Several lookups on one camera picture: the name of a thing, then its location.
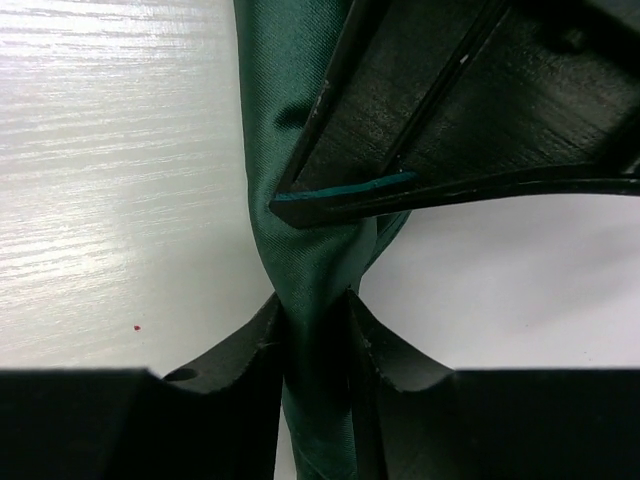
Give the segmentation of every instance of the black 3d-printed part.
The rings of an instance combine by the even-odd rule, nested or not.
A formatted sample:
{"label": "black 3d-printed part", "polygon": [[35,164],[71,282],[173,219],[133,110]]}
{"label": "black 3d-printed part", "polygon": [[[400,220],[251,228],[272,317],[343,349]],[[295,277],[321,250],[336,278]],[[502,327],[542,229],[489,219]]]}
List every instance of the black 3d-printed part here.
{"label": "black 3d-printed part", "polygon": [[345,304],[359,480],[640,474],[640,371],[451,370]]}
{"label": "black 3d-printed part", "polygon": [[162,381],[144,370],[0,373],[2,480],[272,480],[280,303]]}
{"label": "black 3d-printed part", "polygon": [[639,47],[636,0],[354,0],[271,209],[640,194]]}

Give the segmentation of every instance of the twisted fabric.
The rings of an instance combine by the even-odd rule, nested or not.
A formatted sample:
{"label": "twisted fabric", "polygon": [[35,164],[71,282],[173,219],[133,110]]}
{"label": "twisted fabric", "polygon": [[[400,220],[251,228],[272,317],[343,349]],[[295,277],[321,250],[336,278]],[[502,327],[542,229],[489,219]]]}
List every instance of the twisted fabric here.
{"label": "twisted fabric", "polygon": [[300,480],[356,478],[346,372],[327,311],[391,241],[406,215],[296,230],[268,204],[340,34],[345,0],[235,0],[253,232],[289,321],[283,407]]}

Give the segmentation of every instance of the white wooden surface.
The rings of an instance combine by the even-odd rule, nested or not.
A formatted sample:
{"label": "white wooden surface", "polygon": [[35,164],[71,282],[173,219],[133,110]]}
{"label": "white wooden surface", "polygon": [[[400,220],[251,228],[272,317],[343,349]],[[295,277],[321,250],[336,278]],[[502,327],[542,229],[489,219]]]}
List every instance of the white wooden surface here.
{"label": "white wooden surface", "polygon": [[[0,2],[0,367],[162,375],[246,322],[242,156],[231,0]],[[363,298],[451,366],[640,365],[638,202],[417,212]]]}
{"label": "white wooden surface", "polygon": [[361,295],[424,353],[451,367],[640,366],[640,198],[412,215]]}
{"label": "white wooden surface", "polygon": [[162,375],[266,301],[236,65],[230,0],[0,2],[0,367]]}

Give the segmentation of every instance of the wood grain texture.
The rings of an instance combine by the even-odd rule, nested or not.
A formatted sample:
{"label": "wood grain texture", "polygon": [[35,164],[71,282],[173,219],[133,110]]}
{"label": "wood grain texture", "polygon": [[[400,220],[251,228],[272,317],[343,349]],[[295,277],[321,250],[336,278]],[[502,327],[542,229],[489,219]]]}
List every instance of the wood grain texture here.
{"label": "wood grain texture", "polygon": [[249,320],[231,3],[5,0],[0,32],[0,365],[164,373]]}

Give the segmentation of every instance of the fabric fold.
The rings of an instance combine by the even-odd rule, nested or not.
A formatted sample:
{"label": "fabric fold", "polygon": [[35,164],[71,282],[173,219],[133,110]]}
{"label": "fabric fold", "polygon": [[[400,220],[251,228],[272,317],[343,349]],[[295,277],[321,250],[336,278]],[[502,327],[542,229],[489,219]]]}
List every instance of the fabric fold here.
{"label": "fabric fold", "polygon": [[235,0],[249,211],[289,321],[283,407],[300,480],[356,478],[344,362],[327,319],[406,214],[296,230],[268,208],[322,83],[349,3]]}

